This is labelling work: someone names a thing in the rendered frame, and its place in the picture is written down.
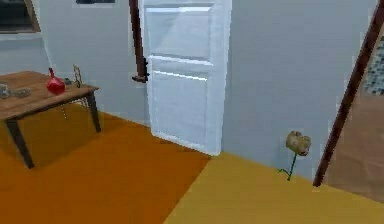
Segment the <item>white panelled room door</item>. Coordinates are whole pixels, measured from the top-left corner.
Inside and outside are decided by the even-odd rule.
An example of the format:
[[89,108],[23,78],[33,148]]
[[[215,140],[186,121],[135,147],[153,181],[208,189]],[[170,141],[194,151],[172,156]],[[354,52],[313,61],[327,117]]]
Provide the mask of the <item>white panelled room door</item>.
[[221,153],[232,0],[141,0],[154,136]]

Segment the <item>beige flower on green stem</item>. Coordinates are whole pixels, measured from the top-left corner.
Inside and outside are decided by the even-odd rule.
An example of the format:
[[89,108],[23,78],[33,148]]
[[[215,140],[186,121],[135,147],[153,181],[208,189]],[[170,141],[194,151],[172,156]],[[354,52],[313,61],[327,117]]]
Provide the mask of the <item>beige flower on green stem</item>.
[[286,138],[285,146],[287,149],[294,153],[293,161],[290,166],[290,170],[279,169],[279,172],[287,174],[287,180],[290,181],[293,173],[293,169],[298,156],[306,156],[309,153],[309,149],[312,145],[311,138],[303,135],[299,131],[291,131]]

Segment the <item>tan thin-framed chair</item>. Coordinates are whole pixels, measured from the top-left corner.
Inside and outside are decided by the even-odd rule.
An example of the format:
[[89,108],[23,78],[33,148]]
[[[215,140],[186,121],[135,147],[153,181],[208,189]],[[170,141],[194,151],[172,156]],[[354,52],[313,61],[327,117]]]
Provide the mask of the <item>tan thin-framed chair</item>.
[[[71,80],[72,84],[71,85],[65,84],[65,86],[66,86],[65,91],[70,91],[70,90],[74,90],[74,89],[81,89],[81,88],[86,87],[86,84],[83,82],[81,69],[76,64],[73,65],[73,73],[74,73],[74,79]],[[87,99],[85,97],[69,101],[69,104],[74,104],[74,103],[79,103],[84,109],[88,108],[88,102],[87,102]]]

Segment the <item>red vase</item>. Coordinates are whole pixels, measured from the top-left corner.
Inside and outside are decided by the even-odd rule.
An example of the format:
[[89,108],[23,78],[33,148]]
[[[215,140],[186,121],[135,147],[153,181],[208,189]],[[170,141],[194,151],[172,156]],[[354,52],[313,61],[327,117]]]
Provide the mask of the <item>red vase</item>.
[[65,83],[55,76],[54,70],[52,68],[49,68],[49,74],[50,80],[46,84],[47,90],[54,95],[62,94],[66,88]]

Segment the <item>brown wooden table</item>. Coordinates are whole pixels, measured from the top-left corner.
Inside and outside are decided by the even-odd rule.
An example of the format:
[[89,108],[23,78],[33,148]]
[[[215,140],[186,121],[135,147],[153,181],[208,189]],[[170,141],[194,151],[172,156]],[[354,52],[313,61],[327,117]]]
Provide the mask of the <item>brown wooden table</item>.
[[0,100],[0,122],[6,125],[28,169],[33,168],[34,163],[20,130],[19,120],[61,106],[62,104],[85,98],[95,130],[97,132],[101,131],[95,100],[95,91],[98,90],[98,87],[81,84],[79,87],[65,87],[60,94],[54,94],[47,88],[50,79],[50,76],[34,71],[21,71],[0,76],[0,82],[7,84],[11,90],[14,88],[31,89],[31,95],[25,98],[11,96]]

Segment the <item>clear glass cup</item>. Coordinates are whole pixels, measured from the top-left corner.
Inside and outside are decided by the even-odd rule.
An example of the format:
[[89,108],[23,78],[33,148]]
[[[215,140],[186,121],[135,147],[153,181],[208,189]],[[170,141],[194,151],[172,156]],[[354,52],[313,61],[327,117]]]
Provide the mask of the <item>clear glass cup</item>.
[[6,84],[0,83],[0,98],[6,99],[11,95],[10,89]]

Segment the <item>brown framed window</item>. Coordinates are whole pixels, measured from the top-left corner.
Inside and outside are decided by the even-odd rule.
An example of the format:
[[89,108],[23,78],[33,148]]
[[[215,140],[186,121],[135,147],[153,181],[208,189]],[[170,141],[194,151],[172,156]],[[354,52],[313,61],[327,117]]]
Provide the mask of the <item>brown framed window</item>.
[[32,0],[0,0],[0,34],[40,31]]

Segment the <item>dark framed wall picture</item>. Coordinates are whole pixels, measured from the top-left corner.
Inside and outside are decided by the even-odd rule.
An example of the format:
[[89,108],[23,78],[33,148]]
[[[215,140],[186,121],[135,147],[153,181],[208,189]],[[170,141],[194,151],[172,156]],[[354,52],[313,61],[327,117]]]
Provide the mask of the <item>dark framed wall picture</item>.
[[116,0],[75,0],[76,4],[114,4]]

